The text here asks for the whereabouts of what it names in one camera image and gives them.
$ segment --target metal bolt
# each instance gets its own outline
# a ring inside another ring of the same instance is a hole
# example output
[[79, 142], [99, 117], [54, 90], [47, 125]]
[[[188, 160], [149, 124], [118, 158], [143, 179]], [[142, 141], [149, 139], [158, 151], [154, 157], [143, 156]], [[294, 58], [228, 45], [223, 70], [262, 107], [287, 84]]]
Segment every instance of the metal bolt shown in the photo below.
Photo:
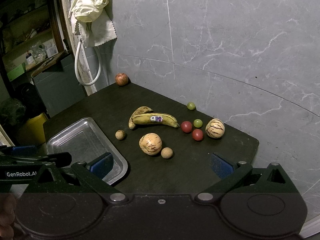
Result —
[[213, 196], [210, 193], [203, 192], [203, 193], [198, 194], [198, 199], [200, 199], [202, 201], [209, 201], [209, 200], [213, 199]]
[[166, 201], [165, 201], [164, 199], [158, 199], [158, 203], [159, 203], [159, 204], [165, 204], [165, 202], [166, 202]]
[[110, 195], [110, 199], [114, 202], [120, 202], [125, 200], [125, 195], [122, 193], [113, 193]]

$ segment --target white hose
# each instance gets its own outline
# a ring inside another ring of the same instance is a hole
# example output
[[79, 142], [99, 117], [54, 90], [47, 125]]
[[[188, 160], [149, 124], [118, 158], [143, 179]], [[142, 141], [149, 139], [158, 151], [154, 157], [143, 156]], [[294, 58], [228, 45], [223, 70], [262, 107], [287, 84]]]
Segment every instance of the white hose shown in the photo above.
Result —
[[97, 47], [93, 47], [94, 50], [96, 51], [97, 53], [97, 56], [98, 56], [98, 62], [99, 62], [99, 69], [98, 69], [98, 73], [97, 73], [97, 76], [94, 78], [94, 80], [92, 80], [90, 83], [84, 83], [79, 75], [79, 70], [78, 70], [78, 61], [79, 61], [79, 52], [80, 52], [80, 49], [81, 49], [81, 44], [82, 44], [82, 40], [81, 38], [79, 39], [79, 42], [78, 42], [78, 47], [77, 47], [77, 51], [76, 51], [76, 58], [75, 58], [75, 73], [76, 73], [76, 77], [77, 77], [77, 80], [78, 82], [85, 86], [85, 87], [89, 87], [89, 86], [92, 86], [97, 80], [98, 78], [100, 77], [100, 74], [101, 74], [101, 54], [100, 54], [100, 51]]

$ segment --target yellow banana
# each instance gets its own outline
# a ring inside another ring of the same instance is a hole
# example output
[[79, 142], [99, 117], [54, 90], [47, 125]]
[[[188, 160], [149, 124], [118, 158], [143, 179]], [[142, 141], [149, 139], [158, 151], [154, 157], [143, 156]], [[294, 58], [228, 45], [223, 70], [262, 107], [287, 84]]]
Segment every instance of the yellow banana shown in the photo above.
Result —
[[135, 124], [164, 124], [178, 128], [177, 119], [172, 115], [162, 113], [138, 114], [132, 117]]
[[131, 130], [133, 130], [136, 125], [135, 123], [132, 122], [132, 117], [137, 115], [137, 114], [145, 114], [145, 113], [151, 113], [153, 112], [153, 110], [150, 107], [147, 106], [141, 106], [139, 107], [136, 111], [133, 112], [133, 114], [131, 115], [130, 119], [129, 119], [129, 128]]

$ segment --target tray rim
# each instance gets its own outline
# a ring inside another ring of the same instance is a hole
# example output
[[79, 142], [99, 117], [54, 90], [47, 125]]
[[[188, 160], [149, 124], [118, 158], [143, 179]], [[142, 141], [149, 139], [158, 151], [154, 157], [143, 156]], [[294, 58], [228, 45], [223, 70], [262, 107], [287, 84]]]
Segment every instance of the tray rim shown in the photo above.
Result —
[[112, 142], [108, 139], [108, 137], [104, 134], [104, 132], [101, 130], [101, 128], [97, 125], [97, 123], [94, 121], [94, 119], [92, 117], [84, 117], [81, 118], [80, 120], [74, 122], [73, 124], [69, 125], [68, 127], [66, 127], [65, 129], [63, 129], [62, 131], [60, 131], [59, 133], [57, 133], [56, 135], [52, 136], [47, 144], [46, 144], [46, 151], [47, 151], [47, 155], [50, 155], [52, 153], [49, 154], [49, 146], [51, 145], [50, 142], [53, 141], [55, 138], [57, 138], [61, 133], [65, 132], [66, 130], [70, 129], [72, 126], [75, 126], [76, 124], [78, 124], [79, 122], [82, 121], [87, 121], [88, 123], [91, 123], [93, 125], [93, 127], [95, 129], [99, 129], [101, 131], [100, 134], [98, 134], [97, 136], [100, 139], [105, 140], [107, 143], [110, 143], [110, 145], [108, 145], [111, 150], [117, 155], [118, 159], [121, 161], [122, 165], [123, 165], [123, 169], [122, 171], [115, 176], [114, 178], [110, 179], [109, 181], [107, 181], [106, 183], [109, 185], [112, 185], [113, 183], [117, 182], [119, 179], [121, 179], [128, 171], [128, 162], [127, 160], [121, 155], [121, 153], [116, 149], [116, 147], [112, 144]]

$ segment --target metal tray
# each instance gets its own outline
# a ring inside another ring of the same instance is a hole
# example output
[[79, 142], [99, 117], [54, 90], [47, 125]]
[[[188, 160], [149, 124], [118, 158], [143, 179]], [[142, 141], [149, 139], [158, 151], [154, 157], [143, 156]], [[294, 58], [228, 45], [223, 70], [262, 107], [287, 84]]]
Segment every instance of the metal tray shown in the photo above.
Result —
[[47, 154], [69, 152], [72, 163], [91, 162], [95, 158], [110, 152], [113, 155], [113, 168], [102, 179], [109, 185], [122, 178], [128, 170], [128, 163], [91, 117], [85, 117], [68, 126], [52, 137], [47, 143]]

